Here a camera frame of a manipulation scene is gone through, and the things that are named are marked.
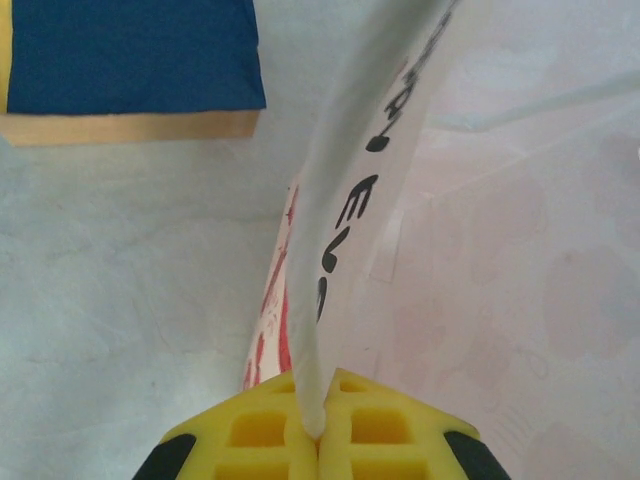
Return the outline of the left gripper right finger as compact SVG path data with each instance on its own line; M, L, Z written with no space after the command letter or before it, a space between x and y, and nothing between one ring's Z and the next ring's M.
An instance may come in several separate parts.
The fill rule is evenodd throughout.
M347 370L335 372L325 408L320 479L510 477L470 423Z

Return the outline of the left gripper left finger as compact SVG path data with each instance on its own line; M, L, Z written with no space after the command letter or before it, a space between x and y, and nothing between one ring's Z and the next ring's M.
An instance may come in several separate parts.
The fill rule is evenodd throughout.
M180 423L136 479L317 479L318 442L306 434L292 374L275 376Z

